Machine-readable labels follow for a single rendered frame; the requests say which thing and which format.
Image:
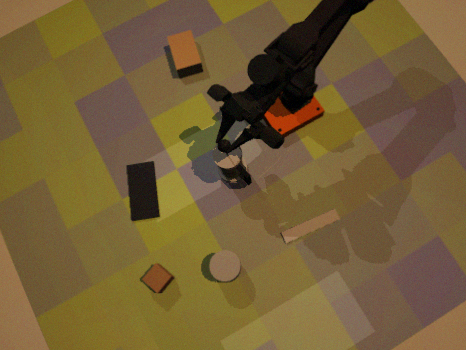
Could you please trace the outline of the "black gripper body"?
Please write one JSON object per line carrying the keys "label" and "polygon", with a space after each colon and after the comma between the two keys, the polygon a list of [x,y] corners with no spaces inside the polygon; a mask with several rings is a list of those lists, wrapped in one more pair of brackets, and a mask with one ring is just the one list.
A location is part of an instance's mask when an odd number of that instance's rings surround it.
{"label": "black gripper body", "polygon": [[[265,126],[263,123],[260,122],[260,120],[263,119],[265,113],[268,111],[268,109],[274,105],[274,103],[276,102],[275,100],[278,98],[277,96],[275,96],[274,94],[272,94],[271,92],[269,92],[266,88],[254,83],[253,85],[251,84],[250,85],[253,89],[254,89],[254,92],[252,93],[252,95],[257,99],[259,100],[261,97],[265,100],[265,104],[262,108],[262,110],[264,111],[261,118],[256,122],[256,123],[253,123],[253,124],[250,124],[246,119],[245,121],[247,121],[251,126],[249,128],[249,130],[257,137],[260,137],[260,139],[262,141],[264,141],[269,147],[271,147],[272,149],[279,149],[281,147],[281,145],[284,143],[285,141],[285,137],[280,134],[276,129],[274,129],[273,127],[270,127],[270,126]],[[221,86],[219,84],[213,84],[209,90],[207,91],[207,94],[209,96],[211,96],[215,101],[223,101],[224,104],[222,106],[222,108],[227,111],[225,108],[224,108],[224,105],[225,103],[227,102],[227,100],[229,99],[229,97],[231,96],[231,92],[226,89],[224,86]],[[231,114],[229,111],[227,111],[229,114]]]}

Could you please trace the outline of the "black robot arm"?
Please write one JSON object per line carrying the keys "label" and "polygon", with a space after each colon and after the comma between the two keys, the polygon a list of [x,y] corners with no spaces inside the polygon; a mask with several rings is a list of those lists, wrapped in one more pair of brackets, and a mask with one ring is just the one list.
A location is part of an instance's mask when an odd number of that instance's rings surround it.
{"label": "black robot arm", "polygon": [[[304,21],[293,24],[269,44],[264,50],[267,54],[250,61],[249,78],[279,96],[281,103],[292,114],[296,113],[314,98],[315,69],[347,21],[373,1],[322,0]],[[249,86],[232,93],[225,103],[224,108],[235,120],[246,119],[253,124],[261,118],[265,100],[262,97],[257,100],[253,92]]]}

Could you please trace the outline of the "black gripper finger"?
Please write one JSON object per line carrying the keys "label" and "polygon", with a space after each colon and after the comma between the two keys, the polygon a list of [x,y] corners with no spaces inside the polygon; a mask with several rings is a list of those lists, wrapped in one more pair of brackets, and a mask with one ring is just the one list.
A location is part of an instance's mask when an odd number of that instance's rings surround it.
{"label": "black gripper finger", "polygon": [[229,129],[232,127],[232,125],[236,121],[233,115],[229,114],[221,106],[219,109],[222,111],[222,121],[221,121],[221,126],[219,129],[218,135],[217,135],[216,143],[219,143],[219,141],[224,138],[224,136],[227,134]]}
{"label": "black gripper finger", "polygon": [[248,128],[244,128],[242,134],[229,147],[229,149],[227,150],[227,153],[230,153],[231,151],[235,150],[239,146],[243,145],[244,143],[252,139],[260,139],[260,137],[255,136]]}

